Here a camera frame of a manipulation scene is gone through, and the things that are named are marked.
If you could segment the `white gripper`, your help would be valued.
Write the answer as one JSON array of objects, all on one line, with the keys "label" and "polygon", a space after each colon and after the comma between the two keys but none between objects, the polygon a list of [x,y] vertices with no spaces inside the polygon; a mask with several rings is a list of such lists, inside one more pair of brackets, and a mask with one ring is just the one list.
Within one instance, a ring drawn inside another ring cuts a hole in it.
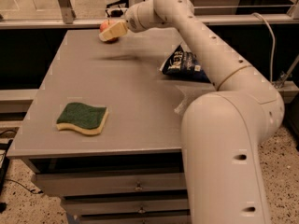
[{"label": "white gripper", "polygon": [[124,21],[115,21],[110,27],[110,31],[115,37],[119,38],[126,35],[128,29],[134,33],[139,33],[163,26],[163,20],[156,14],[152,0],[129,7],[125,12],[125,21],[126,23]]}]

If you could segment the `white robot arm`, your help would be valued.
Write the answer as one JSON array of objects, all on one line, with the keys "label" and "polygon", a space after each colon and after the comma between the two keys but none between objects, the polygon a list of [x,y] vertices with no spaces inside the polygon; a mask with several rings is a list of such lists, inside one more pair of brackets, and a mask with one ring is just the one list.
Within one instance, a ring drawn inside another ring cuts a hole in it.
[{"label": "white robot arm", "polygon": [[181,122],[192,224],[271,224],[258,145],[283,121],[280,93],[195,17],[190,0],[135,4],[99,37],[154,27],[179,32],[215,89],[191,102]]}]

